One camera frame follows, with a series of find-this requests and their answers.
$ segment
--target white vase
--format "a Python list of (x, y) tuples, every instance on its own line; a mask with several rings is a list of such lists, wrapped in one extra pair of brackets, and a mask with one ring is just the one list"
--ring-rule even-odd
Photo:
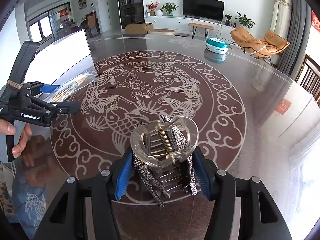
[(155, 11), (156, 16), (162, 16), (163, 15), (163, 11), (161, 10), (157, 10)]

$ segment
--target metal spring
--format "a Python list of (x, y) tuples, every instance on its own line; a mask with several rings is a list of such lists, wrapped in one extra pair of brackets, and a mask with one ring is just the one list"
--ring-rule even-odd
[(167, 151), (167, 153), (173, 152), (173, 148), (171, 146), (171, 143), (169, 141), (169, 138), (167, 137), (166, 133), (164, 130), (159, 130), (158, 134), (160, 136), (160, 139), (164, 145), (165, 150)]

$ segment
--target white tv cabinet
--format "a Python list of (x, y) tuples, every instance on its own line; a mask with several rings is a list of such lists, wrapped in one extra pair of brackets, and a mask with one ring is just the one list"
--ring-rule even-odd
[[(147, 16), (144, 17), (144, 20), (146, 23), (153, 23), (155, 29), (171, 29), (190, 35), (192, 35), (192, 26), (188, 26), (189, 23), (210, 25), (213, 26), (214, 30), (209, 30), (209, 37), (217, 37), (226, 40), (226, 42), (233, 42), (230, 36), (230, 32), (234, 30), (233, 27), (210, 20), (185, 18), (183, 16)], [(196, 36), (204, 38), (204, 29), (197, 28)]]

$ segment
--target plastic bag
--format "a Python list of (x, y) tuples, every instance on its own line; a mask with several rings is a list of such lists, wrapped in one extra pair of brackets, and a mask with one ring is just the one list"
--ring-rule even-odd
[(97, 82), (97, 78), (89, 73), (80, 74), (69, 81), (58, 86), (53, 92), (47, 95), (45, 102), (63, 102), (75, 92), (89, 85), (91, 82)]

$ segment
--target wooden bench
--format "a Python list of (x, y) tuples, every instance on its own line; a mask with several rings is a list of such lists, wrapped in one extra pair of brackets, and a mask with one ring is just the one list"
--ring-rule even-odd
[(204, 28), (204, 35), (205, 39), (209, 37), (209, 30), (214, 30), (213, 26), (210, 25), (204, 25), (204, 24), (198, 24), (198, 23), (189, 23), (189, 26), (192, 26), (192, 38), (195, 36), (197, 27)]

